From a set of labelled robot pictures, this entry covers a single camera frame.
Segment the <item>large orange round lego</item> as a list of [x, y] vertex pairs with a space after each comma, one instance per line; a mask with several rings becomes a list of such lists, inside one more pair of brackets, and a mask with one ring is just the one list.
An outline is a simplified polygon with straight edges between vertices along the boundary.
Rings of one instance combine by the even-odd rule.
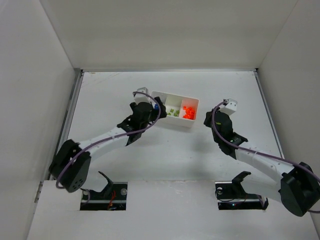
[[192, 107], [188, 107], [185, 109], [185, 115], [189, 119], [193, 119], [196, 111]]

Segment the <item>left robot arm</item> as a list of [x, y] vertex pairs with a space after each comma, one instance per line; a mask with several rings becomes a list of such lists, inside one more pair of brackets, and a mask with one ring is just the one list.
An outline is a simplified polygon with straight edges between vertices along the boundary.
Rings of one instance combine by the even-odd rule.
[[89, 176], [90, 165], [105, 154], [133, 144], [159, 119], [167, 116], [161, 98], [145, 94], [146, 100], [130, 104], [132, 114], [117, 124], [112, 130], [92, 139], [76, 142], [65, 141], [55, 155], [49, 173], [56, 180], [56, 188], [74, 193], [81, 189], [109, 195], [113, 183], [105, 173]]

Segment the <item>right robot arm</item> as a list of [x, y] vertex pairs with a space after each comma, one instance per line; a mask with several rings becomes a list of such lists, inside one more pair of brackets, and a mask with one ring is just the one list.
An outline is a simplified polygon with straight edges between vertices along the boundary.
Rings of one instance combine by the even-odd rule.
[[214, 142], [225, 155], [252, 166], [271, 179], [270, 182], [259, 181], [250, 171], [241, 171], [231, 180], [216, 183], [215, 195], [219, 201], [265, 197], [282, 203], [291, 214], [302, 217], [320, 200], [320, 179], [308, 164], [260, 152], [247, 138], [234, 132], [230, 117], [220, 108], [207, 112], [203, 124], [211, 129]]

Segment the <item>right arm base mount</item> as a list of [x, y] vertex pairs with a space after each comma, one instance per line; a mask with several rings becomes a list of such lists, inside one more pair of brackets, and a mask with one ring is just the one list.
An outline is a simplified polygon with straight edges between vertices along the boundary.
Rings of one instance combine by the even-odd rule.
[[249, 171], [242, 171], [230, 181], [215, 182], [215, 197], [220, 211], [262, 210], [269, 206], [269, 200], [258, 194], [247, 193], [241, 183], [249, 176]]

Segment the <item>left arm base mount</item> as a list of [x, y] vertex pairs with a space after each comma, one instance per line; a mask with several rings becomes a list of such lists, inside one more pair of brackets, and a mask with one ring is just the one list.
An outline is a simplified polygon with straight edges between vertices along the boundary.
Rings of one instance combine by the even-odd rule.
[[98, 171], [106, 182], [101, 192], [81, 189], [81, 211], [125, 211], [127, 208], [128, 183], [114, 182]]

